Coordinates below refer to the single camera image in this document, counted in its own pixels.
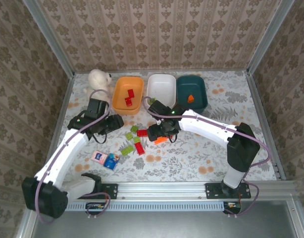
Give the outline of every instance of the stuffed animal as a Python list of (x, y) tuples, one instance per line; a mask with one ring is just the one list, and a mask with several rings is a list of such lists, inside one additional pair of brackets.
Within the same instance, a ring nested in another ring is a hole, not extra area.
[(89, 87), (85, 88), (84, 92), (87, 94), (89, 98), (90, 94), (93, 91), (98, 89), (103, 89), (107, 91), (110, 94), (110, 96), (108, 96), (104, 92), (96, 92), (92, 95), (92, 98), (109, 102), (109, 98), (111, 97), (111, 92), (112, 92), (112, 89), (109, 86), (111, 81), (112, 81), (111, 74), (105, 73), (99, 69), (93, 69), (88, 75)]

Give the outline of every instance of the red block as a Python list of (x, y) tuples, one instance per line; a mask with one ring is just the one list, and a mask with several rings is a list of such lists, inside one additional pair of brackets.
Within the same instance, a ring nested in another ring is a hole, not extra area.
[(134, 145), (136, 146), (136, 149), (137, 149), (137, 152), (138, 152), (139, 155), (142, 155), (142, 154), (145, 153), (145, 151), (142, 147), (142, 144), (140, 142), (135, 143)]
[(137, 130), (138, 137), (145, 137), (148, 136), (148, 130)]
[(132, 106), (131, 98), (125, 98), (127, 107)]
[(128, 95), (129, 95), (129, 98), (134, 98), (133, 89), (129, 89), (129, 90), (128, 90)]

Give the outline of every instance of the floral tablecloth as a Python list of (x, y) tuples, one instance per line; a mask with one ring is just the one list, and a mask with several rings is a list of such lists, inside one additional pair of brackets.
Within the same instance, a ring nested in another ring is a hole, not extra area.
[[(208, 107), (203, 115), (211, 119), (238, 125), (245, 122), (251, 126), (256, 137), (264, 141), (258, 117), (251, 98), (250, 90), (243, 71), (197, 71), (166, 72), (178, 78), (182, 75), (195, 74), (205, 81)], [(122, 76), (139, 76), (145, 81), (154, 73), (112, 73), (113, 85)], [(67, 130), (69, 121), (87, 108), (88, 98), (83, 92), (87, 87), (87, 74), (76, 74), (73, 92), (66, 111), (60, 140)], [(226, 149), (217, 143), (194, 133), (181, 131), (175, 143), (165, 142), (154, 145), (147, 137), (141, 139), (145, 154), (139, 156), (136, 151), (127, 156), (121, 150), (130, 144), (125, 134), (132, 125), (146, 129), (155, 120), (141, 106), (140, 112), (134, 116), (122, 116), (124, 126), (107, 136), (105, 144), (97, 144), (93, 139), (81, 150), (70, 167), (65, 181), (71, 181), (85, 172), (100, 175), (104, 182), (118, 181), (221, 181), (227, 172)], [(90, 160), (92, 153), (101, 151), (106, 154), (120, 155), (119, 163), (114, 171), (104, 168)], [(254, 162), (266, 158), (266, 152), (260, 150)], [(271, 162), (252, 168), (248, 180), (276, 180)]]

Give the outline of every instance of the orange bin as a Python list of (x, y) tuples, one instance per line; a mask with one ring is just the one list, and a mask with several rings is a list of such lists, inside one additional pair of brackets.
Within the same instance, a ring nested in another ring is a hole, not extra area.
[[(135, 115), (140, 110), (144, 81), (140, 77), (126, 76), (118, 79), (112, 97), (112, 108), (120, 115)], [(131, 98), (132, 106), (127, 107), (125, 98), (128, 98), (128, 90), (132, 89), (134, 98)]]

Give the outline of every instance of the plastic bin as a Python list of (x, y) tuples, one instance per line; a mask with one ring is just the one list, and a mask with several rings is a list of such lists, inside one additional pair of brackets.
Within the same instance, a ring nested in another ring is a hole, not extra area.
[(172, 108), (176, 102), (176, 79), (169, 74), (153, 74), (149, 77), (147, 96)]
[[(176, 81), (178, 103), (196, 113), (202, 113), (208, 105), (207, 93), (203, 78), (196, 75), (181, 76)], [(193, 103), (188, 103), (188, 97), (194, 97)]]
[[(143, 88), (144, 81), (140, 77), (127, 76), (118, 79), (112, 97), (112, 108), (120, 115), (137, 114), (140, 110)], [(125, 98), (129, 97), (129, 89), (133, 89), (134, 98), (131, 98), (132, 105), (128, 107)]]

